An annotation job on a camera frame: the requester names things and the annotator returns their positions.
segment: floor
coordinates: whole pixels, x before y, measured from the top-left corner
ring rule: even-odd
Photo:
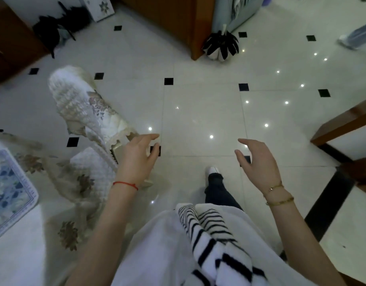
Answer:
[[[141,225],[177,202],[203,202],[204,169],[215,165],[279,254],[269,208],[234,155],[234,149],[250,155],[237,138],[268,145],[307,216],[338,166],[310,138],[366,99],[366,46],[349,51],[336,39],[365,23],[366,3],[359,0],[273,0],[233,32],[247,33],[239,38],[240,54],[224,63],[205,56],[194,62],[178,41],[119,6],[68,40],[54,60],[46,56],[0,86],[0,129],[38,140],[54,154],[75,155],[90,142],[81,137],[67,147],[70,136],[47,78],[67,64],[103,73],[96,83],[104,99],[138,132],[160,133],[155,184],[140,192],[133,221]],[[29,75],[31,68],[37,74]],[[337,269],[366,283],[366,194],[349,191],[324,231],[320,243]]]

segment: wall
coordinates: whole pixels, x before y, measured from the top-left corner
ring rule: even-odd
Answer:
[[[24,21],[32,27],[39,20],[41,15],[50,15],[52,17],[61,17],[62,9],[57,4],[61,1],[66,8],[70,6],[81,6],[79,0],[4,0],[5,3]]]
[[[327,142],[352,160],[366,157],[366,125]]]

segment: red string bracelet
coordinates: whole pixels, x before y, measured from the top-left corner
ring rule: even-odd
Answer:
[[[114,182],[113,185],[115,185],[115,184],[125,184],[125,185],[131,186],[134,189],[138,190],[138,188],[136,187],[135,184],[129,184],[129,183],[126,183],[126,182]]]

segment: gold bracelet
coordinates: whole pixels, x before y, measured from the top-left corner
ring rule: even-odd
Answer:
[[[281,201],[281,202],[276,202],[276,203],[268,203],[268,202],[266,202],[266,205],[267,206],[270,206],[270,207],[272,207],[272,206],[280,206],[280,205],[286,204],[288,202],[291,202],[293,200],[294,200],[294,197],[290,197],[290,199],[287,199],[286,201]]]
[[[284,185],[282,184],[282,181],[280,181],[280,183],[277,186],[273,186],[269,189],[269,192],[267,192],[264,197],[266,197],[272,190],[274,190],[277,187],[284,187]]]

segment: white shirt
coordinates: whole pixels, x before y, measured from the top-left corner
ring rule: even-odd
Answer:
[[[281,260],[243,211],[213,204],[197,206],[203,211],[214,208],[222,215],[253,265],[264,270],[270,285],[314,285]],[[134,235],[112,285],[181,285],[196,268],[189,237],[178,215],[164,211]]]

